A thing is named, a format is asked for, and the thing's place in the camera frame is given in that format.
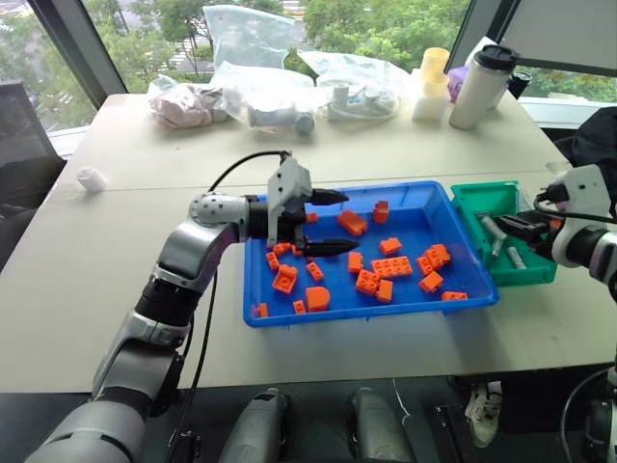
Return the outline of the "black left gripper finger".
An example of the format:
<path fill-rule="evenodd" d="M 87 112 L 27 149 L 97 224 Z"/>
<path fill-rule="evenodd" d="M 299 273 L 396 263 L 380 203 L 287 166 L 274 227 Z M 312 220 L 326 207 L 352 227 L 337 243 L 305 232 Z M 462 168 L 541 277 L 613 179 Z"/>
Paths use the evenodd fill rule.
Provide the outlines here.
<path fill-rule="evenodd" d="M 306 257 L 326 258 L 354 251 L 359 245 L 358 241 L 343 238 L 332 238 L 319 242 L 306 240 L 301 246 L 301 252 Z"/>
<path fill-rule="evenodd" d="M 333 189 L 313 189 L 311 193 L 311 203 L 313 205 L 332 205 L 341 204 L 349 200 L 349 197 Z"/>

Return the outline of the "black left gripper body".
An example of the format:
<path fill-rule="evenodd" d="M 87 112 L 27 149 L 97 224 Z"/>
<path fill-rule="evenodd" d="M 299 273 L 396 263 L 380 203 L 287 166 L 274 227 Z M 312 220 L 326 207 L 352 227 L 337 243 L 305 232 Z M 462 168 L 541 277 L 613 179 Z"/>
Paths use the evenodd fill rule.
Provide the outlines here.
<path fill-rule="evenodd" d="M 278 239 L 285 239 L 301 252 L 308 250 L 309 239 L 304 232 L 306 221 L 305 204 L 312 199 L 313 190 L 308 189 L 300 193 L 285 193 L 282 189 L 277 190 L 278 205 L 281 210 L 278 216 Z"/>

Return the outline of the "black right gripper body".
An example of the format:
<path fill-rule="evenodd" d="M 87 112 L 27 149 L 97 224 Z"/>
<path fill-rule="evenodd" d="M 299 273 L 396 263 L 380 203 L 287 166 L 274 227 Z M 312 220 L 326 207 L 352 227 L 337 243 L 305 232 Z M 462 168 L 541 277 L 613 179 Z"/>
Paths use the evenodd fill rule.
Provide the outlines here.
<path fill-rule="evenodd" d="M 562 219 L 536 210 L 521 211 L 518 218 L 523 221 L 521 240 L 535 254 L 551 254 L 553 242 L 562 229 Z"/>

